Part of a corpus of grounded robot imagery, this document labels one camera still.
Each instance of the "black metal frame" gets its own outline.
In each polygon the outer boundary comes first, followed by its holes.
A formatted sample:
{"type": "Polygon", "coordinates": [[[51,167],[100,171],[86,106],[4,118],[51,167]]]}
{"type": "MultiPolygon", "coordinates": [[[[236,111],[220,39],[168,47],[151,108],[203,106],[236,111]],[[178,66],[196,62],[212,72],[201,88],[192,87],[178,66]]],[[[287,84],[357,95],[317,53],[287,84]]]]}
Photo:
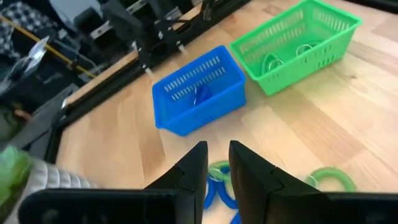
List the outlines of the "black metal frame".
{"type": "MultiPolygon", "coordinates": [[[[214,0],[204,0],[201,13],[189,21],[186,21],[176,30],[178,39],[181,41],[181,44],[188,44],[249,1],[250,0],[218,0],[214,2],[214,0]],[[210,5],[211,9],[203,7],[207,5],[210,5]]],[[[176,46],[166,47],[166,52],[162,55],[151,55],[149,63],[147,64],[148,67],[154,68],[175,52],[178,52],[176,46]]],[[[144,74],[144,72],[140,62],[138,60],[133,60],[91,89],[88,93],[61,109],[58,115],[54,117],[53,126],[51,127],[51,138],[44,159],[47,162],[55,163],[63,130],[89,113],[92,109],[102,104],[115,93],[122,90],[125,86],[144,74]]]]}

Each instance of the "blue ring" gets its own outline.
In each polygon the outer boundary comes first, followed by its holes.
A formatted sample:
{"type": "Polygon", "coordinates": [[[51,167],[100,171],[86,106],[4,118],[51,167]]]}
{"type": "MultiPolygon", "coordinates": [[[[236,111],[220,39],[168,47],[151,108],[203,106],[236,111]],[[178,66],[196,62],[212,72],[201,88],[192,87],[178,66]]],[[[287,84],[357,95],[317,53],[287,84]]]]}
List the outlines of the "blue ring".
{"type": "Polygon", "coordinates": [[[231,224],[241,224],[241,217],[239,216],[239,212],[236,212],[236,215],[231,220],[231,224]]]}
{"type": "Polygon", "coordinates": [[[210,205],[214,201],[214,198],[216,197],[216,182],[207,177],[207,183],[209,187],[207,190],[207,195],[205,197],[205,206],[204,206],[205,209],[210,207],[210,205]]]}
{"type": "MultiPolygon", "coordinates": [[[[229,172],[229,167],[223,167],[221,168],[221,171],[224,174],[227,174],[229,172]]],[[[218,195],[220,196],[222,201],[226,204],[226,206],[228,206],[231,209],[238,209],[238,203],[236,202],[236,200],[232,199],[231,196],[229,196],[229,193],[226,190],[225,182],[220,182],[217,183],[216,185],[217,185],[218,195]]]]}

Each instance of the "plastic basket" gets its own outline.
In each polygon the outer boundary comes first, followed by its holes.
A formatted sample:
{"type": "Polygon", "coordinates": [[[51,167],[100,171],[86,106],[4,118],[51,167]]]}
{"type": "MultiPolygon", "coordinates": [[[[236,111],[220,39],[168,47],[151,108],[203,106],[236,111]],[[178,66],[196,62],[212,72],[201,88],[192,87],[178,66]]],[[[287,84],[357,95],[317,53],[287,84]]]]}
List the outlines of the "plastic basket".
{"type": "Polygon", "coordinates": [[[317,0],[302,1],[230,47],[268,95],[341,58],[361,19],[317,0]]]}
{"type": "Polygon", "coordinates": [[[245,77],[219,46],[152,87],[155,123],[185,136],[245,104],[245,77]]]}

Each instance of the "green ring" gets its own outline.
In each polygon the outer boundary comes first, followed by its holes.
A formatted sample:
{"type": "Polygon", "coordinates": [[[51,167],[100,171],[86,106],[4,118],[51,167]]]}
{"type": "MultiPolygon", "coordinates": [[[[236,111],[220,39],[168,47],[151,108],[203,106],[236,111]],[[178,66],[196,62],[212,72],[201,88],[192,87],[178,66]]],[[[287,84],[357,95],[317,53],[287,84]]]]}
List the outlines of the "green ring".
{"type": "Polygon", "coordinates": [[[223,174],[220,169],[223,167],[229,167],[229,161],[219,161],[209,165],[209,175],[219,181],[226,183],[231,182],[231,176],[229,174],[223,174]]]}
{"type": "Polygon", "coordinates": [[[338,180],[347,192],[357,191],[354,181],[346,173],[334,167],[317,169],[305,179],[305,182],[316,188],[318,182],[327,178],[335,178],[338,180]]]}

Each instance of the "wooden table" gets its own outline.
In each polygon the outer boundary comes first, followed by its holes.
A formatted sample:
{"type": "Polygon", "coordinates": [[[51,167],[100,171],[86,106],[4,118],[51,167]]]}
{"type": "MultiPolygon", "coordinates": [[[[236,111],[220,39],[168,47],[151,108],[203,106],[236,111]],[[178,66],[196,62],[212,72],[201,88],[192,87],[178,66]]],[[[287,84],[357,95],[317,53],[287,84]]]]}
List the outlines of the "wooden table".
{"type": "MultiPolygon", "coordinates": [[[[292,175],[333,166],[348,173],[360,191],[398,191],[398,16],[346,1],[327,0],[361,17],[348,53],[339,62],[267,97],[248,78],[243,108],[187,137],[158,130],[151,86],[217,45],[228,45],[297,0],[252,0],[148,75],[67,128],[57,165],[106,188],[139,189],[173,166],[198,141],[209,145],[209,162],[228,158],[231,139],[241,141],[292,175]]],[[[73,101],[136,56],[126,56],[68,99],[73,101]]],[[[336,190],[334,183],[323,190],[336,190]]],[[[234,211],[221,202],[204,223],[229,223],[234,211]]]]}

